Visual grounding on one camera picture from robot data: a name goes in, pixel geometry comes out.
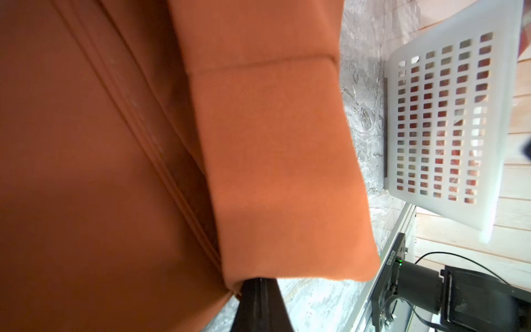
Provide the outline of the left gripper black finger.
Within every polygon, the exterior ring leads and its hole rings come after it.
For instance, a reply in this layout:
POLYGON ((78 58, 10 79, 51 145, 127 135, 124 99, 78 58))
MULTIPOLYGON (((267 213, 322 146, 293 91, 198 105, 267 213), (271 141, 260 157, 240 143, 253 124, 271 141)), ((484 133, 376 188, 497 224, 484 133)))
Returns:
POLYGON ((294 332, 276 279, 243 283, 231 332, 294 332))

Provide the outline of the rust brown skirt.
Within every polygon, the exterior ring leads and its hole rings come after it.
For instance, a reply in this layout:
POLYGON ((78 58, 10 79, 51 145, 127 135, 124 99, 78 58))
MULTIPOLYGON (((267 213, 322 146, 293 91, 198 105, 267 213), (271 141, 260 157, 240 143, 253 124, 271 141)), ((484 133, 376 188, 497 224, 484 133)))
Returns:
POLYGON ((342 1, 3 1, 1 330, 200 331, 380 265, 342 1))

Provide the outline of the white plastic basket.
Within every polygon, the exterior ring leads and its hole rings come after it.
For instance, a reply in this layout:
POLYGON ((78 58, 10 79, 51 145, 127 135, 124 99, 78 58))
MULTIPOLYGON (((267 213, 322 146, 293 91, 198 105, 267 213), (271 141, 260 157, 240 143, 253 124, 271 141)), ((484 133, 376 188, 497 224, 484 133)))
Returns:
POLYGON ((522 1, 477 1, 386 62, 387 189, 489 242, 517 76, 522 1))

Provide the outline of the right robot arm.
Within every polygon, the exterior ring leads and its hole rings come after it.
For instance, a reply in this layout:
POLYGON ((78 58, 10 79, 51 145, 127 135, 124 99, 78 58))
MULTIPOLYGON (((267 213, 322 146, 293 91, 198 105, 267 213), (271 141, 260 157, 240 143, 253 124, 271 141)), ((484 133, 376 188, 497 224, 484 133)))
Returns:
POLYGON ((401 300, 440 316, 439 323, 419 320, 434 331, 529 331, 530 292, 478 271, 446 266, 436 272, 407 261, 398 262, 397 279, 384 303, 401 300))

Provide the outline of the aluminium rail frame front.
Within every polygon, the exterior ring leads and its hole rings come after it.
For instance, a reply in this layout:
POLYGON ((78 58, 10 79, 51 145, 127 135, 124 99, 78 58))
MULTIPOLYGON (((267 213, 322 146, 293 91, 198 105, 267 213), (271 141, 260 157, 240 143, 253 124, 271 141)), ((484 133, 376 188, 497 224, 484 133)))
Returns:
POLYGON ((377 275, 364 286, 351 311, 344 331, 386 331, 392 323, 391 294, 396 290, 399 263, 407 258, 408 239, 412 234, 416 206, 406 203, 380 256, 377 275))

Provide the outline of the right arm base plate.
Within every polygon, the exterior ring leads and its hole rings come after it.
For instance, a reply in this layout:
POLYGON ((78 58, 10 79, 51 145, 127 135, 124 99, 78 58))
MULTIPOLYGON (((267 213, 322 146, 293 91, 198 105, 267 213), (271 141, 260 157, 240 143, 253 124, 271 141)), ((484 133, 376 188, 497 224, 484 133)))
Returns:
POLYGON ((370 297, 371 319, 375 331, 384 331, 384 324, 391 317, 390 310, 386 309, 386 305, 398 288, 398 271, 405 261, 406 255, 405 244, 405 233, 398 233, 393 246, 391 246, 391 251, 383 261, 382 271, 378 275, 370 297))

